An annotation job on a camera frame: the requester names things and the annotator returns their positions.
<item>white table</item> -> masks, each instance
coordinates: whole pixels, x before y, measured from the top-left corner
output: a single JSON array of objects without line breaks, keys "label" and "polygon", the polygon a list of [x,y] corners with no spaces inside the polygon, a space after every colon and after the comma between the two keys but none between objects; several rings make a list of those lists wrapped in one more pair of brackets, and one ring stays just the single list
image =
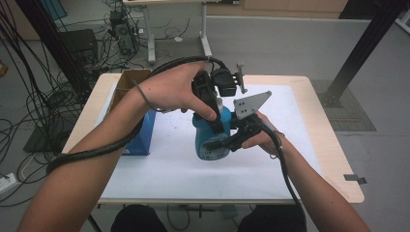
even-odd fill
[{"label": "white table", "polygon": [[[119,73],[107,73],[99,78],[63,152],[68,152],[93,129],[110,89],[119,77]],[[293,101],[286,102],[295,103],[298,112],[286,110],[286,105],[270,103],[262,111],[271,108],[274,124],[302,153],[313,152],[323,178],[348,202],[363,202],[364,196],[358,183],[346,181],[343,177],[343,174],[353,174],[352,169],[309,80],[303,76],[246,75],[245,83],[259,84],[263,89],[291,89],[291,92],[283,93],[288,95],[285,98],[293,98]],[[299,121],[287,122],[288,115],[282,115],[283,112],[298,114]],[[278,160],[270,160],[259,148],[230,153],[219,161],[201,160],[194,151],[194,127],[187,122],[191,114],[171,114],[158,115],[150,156],[120,158],[100,203],[274,204],[291,201],[287,190],[275,190],[276,187],[282,188],[283,184],[280,175],[270,174],[279,172]],[[275,115],[282,115],[285,119],[276,118]],[[301,127],[305,130],[302,131],[305,133],[303,136],[300,130],[292,130]],[[174,136],[182,133],[186,134],[185,137]]]}]

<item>table leg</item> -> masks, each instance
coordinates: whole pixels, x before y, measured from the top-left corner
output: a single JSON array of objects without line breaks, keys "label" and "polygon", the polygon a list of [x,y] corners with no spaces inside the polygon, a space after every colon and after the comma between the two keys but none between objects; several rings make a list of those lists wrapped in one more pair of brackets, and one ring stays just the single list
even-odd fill
[{"label": "table leg", "polygon": [[199,32],[202,47],[204,48],[205,56],[212,56],[211,47],[208,43],[208,37],[206,36],[206,11],[207,5],[206,3],[202,3],[202,31]]},{"label": "table leg", "polygon": [[154,65],[156,62],[156,57],[155,57],[155,39],[154,35],[151,33],[151,28],[150,28],[150,17],[148,15],[148,8],[147,6],[141,6],[140,9],[142,10],[142,13],[144,15],[144,21],[145,21],[145,27],[147,30],[147,35],[148,35],[148,64]]},{"label": "table leg", "polygon": [[410,10],[404,15],[402,19],[396,19],[395,23],[399,25],[403,30],[410,34],[410,27],[407,25],[407,22],[410,20]]}]

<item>right hand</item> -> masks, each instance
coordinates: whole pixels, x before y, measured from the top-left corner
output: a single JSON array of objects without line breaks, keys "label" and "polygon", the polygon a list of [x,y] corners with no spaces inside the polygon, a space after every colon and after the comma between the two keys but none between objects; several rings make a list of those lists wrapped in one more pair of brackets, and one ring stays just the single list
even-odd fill
[{"label": "right hand", "polygon": [[[256,114],[260,119],[262,119],[265,122],[270,123],[272,127],[275,128],[275,126],[269,121],[266,115],[264,115],[263,113],[259,111],[257,111]],[[247,149],[247,148],[254,147],[256,145],[259,145],[268,154],[271,154],[271,155],[278,154],[278,151],[275,148],[274,142],[272,141],[271,137],[265,131],[262,131],[261,133],[257,134],[256,136],[242,143],[242,148]]]}]

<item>hand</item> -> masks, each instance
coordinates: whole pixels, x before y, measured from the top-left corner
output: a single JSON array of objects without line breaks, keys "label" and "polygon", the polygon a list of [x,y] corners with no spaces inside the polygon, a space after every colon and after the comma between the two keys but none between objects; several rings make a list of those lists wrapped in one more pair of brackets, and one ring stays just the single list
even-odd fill
[{"label": "hand", "polygon": [[217,118],[216,112],[197,98],[191,89],[193,78],[204,68],[203,62],[184,64],[154,75],[139,86],[154,107],[191,109],[204,119],[213,121]]},{"label": "hand", "polygon": [[[263,121],[270,123],[273,128],[275,126],[269,121],[268,117],[264,115],[263,113],[257,111],[256,112],[257,116],[262,119]],[[247,149],[253,146],[259,145],[265,152],[271,155],[276,155],[277,149],[275,148],[274,142],[272,141],[271,137],[264,131],[261,133],[257,134],[256,136],[248,139],[244,143],[242,143],[242,148]]]}]

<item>white paper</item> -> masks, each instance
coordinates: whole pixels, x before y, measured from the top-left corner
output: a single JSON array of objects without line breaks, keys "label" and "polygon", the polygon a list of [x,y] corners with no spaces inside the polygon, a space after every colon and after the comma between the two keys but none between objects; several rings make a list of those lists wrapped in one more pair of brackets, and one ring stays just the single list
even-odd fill
[{"label": "white paper", "polygon": [[[260,108],[292,141],[308,163],[320,167],[290,86],[247,85],[249,91],[223,98],[231,111],[233,100],[272,91]],[[153,200],[278,200],[291,199],[278,159],[261,148],[240,149],[224,159],[199,159],[194,148],[192,112],[157,113],[146,157],[122,156],[102,194],[102,199]]]}]

